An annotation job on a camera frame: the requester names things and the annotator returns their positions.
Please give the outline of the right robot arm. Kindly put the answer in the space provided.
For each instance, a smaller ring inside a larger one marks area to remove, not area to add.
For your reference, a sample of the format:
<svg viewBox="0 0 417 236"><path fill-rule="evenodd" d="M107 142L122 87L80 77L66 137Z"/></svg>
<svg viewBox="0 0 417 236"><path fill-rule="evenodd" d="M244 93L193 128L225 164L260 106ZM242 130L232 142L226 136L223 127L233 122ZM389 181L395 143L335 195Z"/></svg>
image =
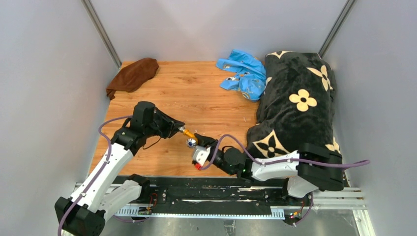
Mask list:
<svg viewBox="0 0 417 236"><path fill-rule="evenodd" d="M186 144L193 149L192 164L197 170L216 166L223 172L245 181L285 180L281 199L293 205L310 192L344 189L341 154L313 144L270 159L251 159L235 147L218 148L219 141L195 134Z"/></svg>

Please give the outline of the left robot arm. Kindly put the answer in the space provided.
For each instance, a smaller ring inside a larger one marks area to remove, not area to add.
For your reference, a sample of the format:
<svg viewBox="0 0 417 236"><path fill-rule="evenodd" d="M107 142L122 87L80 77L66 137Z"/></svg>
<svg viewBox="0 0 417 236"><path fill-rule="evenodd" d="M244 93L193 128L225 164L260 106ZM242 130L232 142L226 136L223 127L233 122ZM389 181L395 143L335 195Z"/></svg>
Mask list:
<svg viewBox="0 0 417 236"><path fill-rule="evenodd" d="M150 180L133 174L118 188L107 190L122 168L136 155L148 138L171 138L185 123L165 114L155 104L138 102L133 114L122 116L123 125L112 138L98 131L108 144L106 153L82 185L70 197L60 197L55 203L59 221L57 234L73 236L98 236L106 222L121 208L132 201L152 202Z"/></svg>

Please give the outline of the yellow brass water faucet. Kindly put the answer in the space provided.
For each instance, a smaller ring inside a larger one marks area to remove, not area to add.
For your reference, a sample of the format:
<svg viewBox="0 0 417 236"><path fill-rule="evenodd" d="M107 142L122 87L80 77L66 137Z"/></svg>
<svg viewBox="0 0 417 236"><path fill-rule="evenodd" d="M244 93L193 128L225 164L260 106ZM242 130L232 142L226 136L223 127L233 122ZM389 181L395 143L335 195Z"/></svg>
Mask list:
<svg viewBox="0 0 417 236"><path fill-rule="evenodd" d="M188 137L188 139L186 141L186 145L189 148L193 148L193 147L195 147L198 144L198 139L188 129L186 129L185 127L180 127L179 128L179 131L180 131L180 133L182 133L183 135L185 135L186 137Z"/></svg>

